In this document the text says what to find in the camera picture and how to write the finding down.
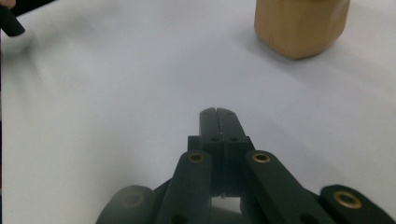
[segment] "white table surface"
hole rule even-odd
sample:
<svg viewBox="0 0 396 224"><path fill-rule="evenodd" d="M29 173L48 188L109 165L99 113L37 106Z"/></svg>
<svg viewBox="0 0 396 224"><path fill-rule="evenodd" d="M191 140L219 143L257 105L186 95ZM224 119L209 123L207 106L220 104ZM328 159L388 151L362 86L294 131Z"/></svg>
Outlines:
<svg viewBox="0 0 396 224"><path fill-rule="evenodd" d="M4 223L94 223L119 189L155 189L212 106L307 189L350 186L396 218L395 1L352 1L336 43L301 61L260 43L254 10L64 0L21 16L25 40L2 39Z"/></svg>

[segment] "brass insert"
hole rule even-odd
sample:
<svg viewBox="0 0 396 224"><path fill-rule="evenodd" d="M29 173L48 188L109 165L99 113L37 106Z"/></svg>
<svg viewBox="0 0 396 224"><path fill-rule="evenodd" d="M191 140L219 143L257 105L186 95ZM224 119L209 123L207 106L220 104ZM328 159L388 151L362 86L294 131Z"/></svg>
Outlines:
<svg viewBox="0 0 396 224"><path fill-rule="evenodd" d="M200 153L194 153L189 156L190 162L198 163L204 160L204 156Z"/></svg>
<svg viewBox="0 0 396 224"><path fill-rule="evenodd" d="M259 162L259 163L267 163L271 159L269 156L265 155L264 153L257 153L257 154L254 154L253 160L256 162Z"/></svg>
<svg viewBox="0 0 396 224"><path fill-rule="evenodd" d="M347 191L336 191L333 197L344 207L351 209L360 209L362 207L361 200Z"/></svg>

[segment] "screw hole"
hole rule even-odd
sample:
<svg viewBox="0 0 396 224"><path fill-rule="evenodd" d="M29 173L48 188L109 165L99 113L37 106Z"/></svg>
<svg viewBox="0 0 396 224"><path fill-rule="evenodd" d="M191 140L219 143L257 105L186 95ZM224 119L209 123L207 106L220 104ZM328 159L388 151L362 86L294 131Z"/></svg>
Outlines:
<svg viewBox="0 0 396 224"><path fill-rule="evenodd" d="M187 224L187 223L189 223L189 220L184 215L175 214L172 216L171 223L172 224Z"/></svg>
<svg viewBox="0 0 396 224"><path fill-rule="evenodd" d="M123 198L123 204L125 207L128 207L128 208L137 207L143 201L144 201L144 196L140 192L133 192L133 193L127 194Z"/></svg>
<svg viewBox="0 0 396 224"><path fill-rule="evenodd" d="M254 154L253 160L256 161L256 162L260 162L260 163L267 163L271 159L270 159L269 156L267 156L267 155L265 155L263 153L258 153L258 154Z"/></svg>
<svg viewBox="0 0 396 224"><path fill-rule="evenodd" d="M304 223L304 224L319 224L318 220L308 214L302 214L300 216L300 220Z"/></svg>
<svg viewBox="0 0 396 224"><path fill-rule="evenodd" d="M198 154L198 153L192 154L192 155L189 156L189 160L191 162L201 162L201 161L204 160L204 156L201 155L201 154Z"/></svg>

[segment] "tan wooden object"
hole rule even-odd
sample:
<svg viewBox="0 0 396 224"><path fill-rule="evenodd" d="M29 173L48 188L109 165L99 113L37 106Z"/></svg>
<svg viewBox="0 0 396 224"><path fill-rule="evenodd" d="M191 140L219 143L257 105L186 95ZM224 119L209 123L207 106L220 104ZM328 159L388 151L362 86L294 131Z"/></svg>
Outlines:
<svg viewBox="0 0 396 224"><path fill-rule="evenodd" d="M349 0L257 0L254 28L277 52L300 59L327 49L344 31Z"/></svg>

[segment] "black object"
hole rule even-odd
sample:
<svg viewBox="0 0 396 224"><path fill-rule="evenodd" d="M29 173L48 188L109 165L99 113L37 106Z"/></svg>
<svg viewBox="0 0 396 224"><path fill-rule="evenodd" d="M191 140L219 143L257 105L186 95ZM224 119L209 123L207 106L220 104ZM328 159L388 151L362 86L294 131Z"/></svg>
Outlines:
<svg viewBox="0 0 396 224"><path fill-rule="evenodd" d="M234 112L221 108L201 112L200 135L189 136L171 180L154 191L122 189L96 224L207 224L210 198L220 195L240 197L253 224L395 224L354 189L329 186L320 196L304 189L273 154L254 148Z"/></svg>
<svg viewBox="0 0 396 224"><path fill-rule="evenodd" d="M8 36L17 36L25 32L17 18L6 7L0 7L0 29Z"/></svg>
<svg viewBox="0 0 396 224"><path fill-rule="evenodd" d="M0 7L0 29L8 36L23 34L25 29L16 17L53 1L55 0L18 0L17 5L11 10Z"/></svg>
<svg viewBox="0 0 396 224"><path fill-rule="evenodd" d="M11 12L18 17L54 1L55 0L17 0L17 5L11 9Z"/></svg>

